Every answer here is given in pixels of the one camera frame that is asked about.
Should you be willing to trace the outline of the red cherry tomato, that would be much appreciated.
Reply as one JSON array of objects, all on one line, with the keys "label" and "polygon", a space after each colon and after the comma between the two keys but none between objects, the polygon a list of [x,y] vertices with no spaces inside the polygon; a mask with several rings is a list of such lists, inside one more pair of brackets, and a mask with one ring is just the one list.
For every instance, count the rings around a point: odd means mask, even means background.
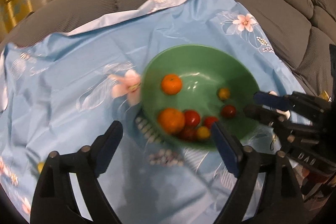
[{"label": "red cherry tomato", "polygon": [[220,112],[221,116],[226,119],[232,119],[236,117],[236,107],[233,105],[225,105]]},{"label": "red cherry tomato", "polygon": [[197,127],[201,122],[201,116],[195,110],[186,110],[185,115],[185,126],[187,127]]},{"label": "red cherry tomato", "polygon": [[203,120],[203,125],[210,130],[212,128],[213,123],[218,121],[219,119],[215,116],[207,116]]}]

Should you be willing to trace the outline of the orange mandarin fruit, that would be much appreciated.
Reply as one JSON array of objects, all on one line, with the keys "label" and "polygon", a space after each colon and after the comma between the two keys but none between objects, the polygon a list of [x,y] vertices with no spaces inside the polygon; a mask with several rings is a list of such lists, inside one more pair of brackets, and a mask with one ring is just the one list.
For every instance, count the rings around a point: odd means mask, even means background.
[{"label": "orange mandarin fruit", "polygon": [[185,127],[184,113],[173,108],[162,110],[157,116],[157,121],[161,128],[169,135],[177,135]]}]

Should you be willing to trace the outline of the small orange kumquat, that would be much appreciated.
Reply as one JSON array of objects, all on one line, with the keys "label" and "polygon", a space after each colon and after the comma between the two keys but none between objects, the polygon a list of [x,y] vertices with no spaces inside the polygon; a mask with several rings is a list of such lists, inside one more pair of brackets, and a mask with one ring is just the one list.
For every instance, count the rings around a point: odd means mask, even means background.
[{"label": "small orange kumquat", "polygon": [[231,92],[228,88],[220,88],[218,90],[218,97],[221,101],[228,100],[231,97]]}]

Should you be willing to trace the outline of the yellow-green oval fruit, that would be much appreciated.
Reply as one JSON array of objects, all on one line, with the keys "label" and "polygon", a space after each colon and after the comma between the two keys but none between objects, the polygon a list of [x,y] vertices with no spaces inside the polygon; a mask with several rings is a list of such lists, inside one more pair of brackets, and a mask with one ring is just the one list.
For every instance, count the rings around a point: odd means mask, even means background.
[{"label": "yellow-green oval fruit", "polygon": [[37,165],[37,170],[38,170],[38,173],[39,173],[39,174],[41,174],[44,165],[45,165],[44,162],[39,162],[39,163],[38,163],[38,165]]}]

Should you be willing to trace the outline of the small yellow tomato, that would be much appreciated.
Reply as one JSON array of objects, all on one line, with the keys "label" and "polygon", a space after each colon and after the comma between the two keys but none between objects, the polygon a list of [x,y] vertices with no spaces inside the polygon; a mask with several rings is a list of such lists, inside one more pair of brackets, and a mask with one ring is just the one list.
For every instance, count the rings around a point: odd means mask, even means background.
[{"label": "small yellow tomato", "polygon": [[196,138],[198,141],[207,141],[211,136],[209,128],[206,126],[200,126],[196,130]]}]

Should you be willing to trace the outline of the green plastic bowl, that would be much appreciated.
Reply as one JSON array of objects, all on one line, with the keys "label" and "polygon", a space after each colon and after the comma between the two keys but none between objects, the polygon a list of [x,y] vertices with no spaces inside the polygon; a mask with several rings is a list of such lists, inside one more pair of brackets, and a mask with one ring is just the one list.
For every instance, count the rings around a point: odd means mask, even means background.
[{"label": "green plastic bowl", "polygon": [[[183,82],[181,91],[173,96],[161,89],[165,75],[175,74]],[[221,101],[220,88],[228,88],[231,97]],[[247,118],[243,109],[252,103],[252,97],[259,86],[251,72],[238,60],[216,48],[186,44],[169,48],[155,56],[142,74],[141,106],[144,117],[155,133],[164,141],[193,149],[213,151],[212,139],[187,142],[167,134],[157,121],[158,114],[167,108],[179,111],[195,110],[204,119],[215,116],[220,123],[239,140],[254,134],[256,121]],[[222,107],[236,107],[236,117],[226,119],[221,116]]]}]

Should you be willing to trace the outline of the grey sofa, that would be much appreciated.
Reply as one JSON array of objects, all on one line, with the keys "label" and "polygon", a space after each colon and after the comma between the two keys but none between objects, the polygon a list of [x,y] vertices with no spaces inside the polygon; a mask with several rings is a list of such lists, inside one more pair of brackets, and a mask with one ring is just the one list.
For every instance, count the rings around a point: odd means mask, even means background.
[{"label": "grey sofa", "polygon": [[[111,12],[138,8],[146,0],[53,0],[33,12],[5,38],[32,46],[54,32],[72,31]],[[335,0],[235,0],[256,17],[276,55],[311,94],[331,92],[329,45],[335,43]]]}]

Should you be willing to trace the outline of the orange mandarin in bowl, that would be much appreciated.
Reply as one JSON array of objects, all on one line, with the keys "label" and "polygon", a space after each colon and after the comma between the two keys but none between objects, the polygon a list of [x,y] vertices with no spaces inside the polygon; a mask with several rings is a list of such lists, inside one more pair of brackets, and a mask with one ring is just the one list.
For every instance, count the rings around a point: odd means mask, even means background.
[{"label": "orange mandarin in bowl", "polygon": [[175,74],[165,75],[161,81],[162,91],[169,96],[178,94],[183,86],[181,78]]}]

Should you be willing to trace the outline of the light blue floral cloth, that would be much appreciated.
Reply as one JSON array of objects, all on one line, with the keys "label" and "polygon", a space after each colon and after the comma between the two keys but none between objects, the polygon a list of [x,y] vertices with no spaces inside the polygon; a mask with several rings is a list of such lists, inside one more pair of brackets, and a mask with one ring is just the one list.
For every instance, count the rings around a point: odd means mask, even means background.
[{"label": "light blue floral cloth", "polygon": [[1,186],[29,221],[37,166],[51,151],[78,151],[124,128],[99,181],[124,223],[212,223],[235,179],[217,152],[163,141],[140,111],[143,73],[158,53],[204,44],[242,62],[266,91],[302,86],[274,50],[251,10],[235,0],[148,0],[27,48],[1,53]]}]

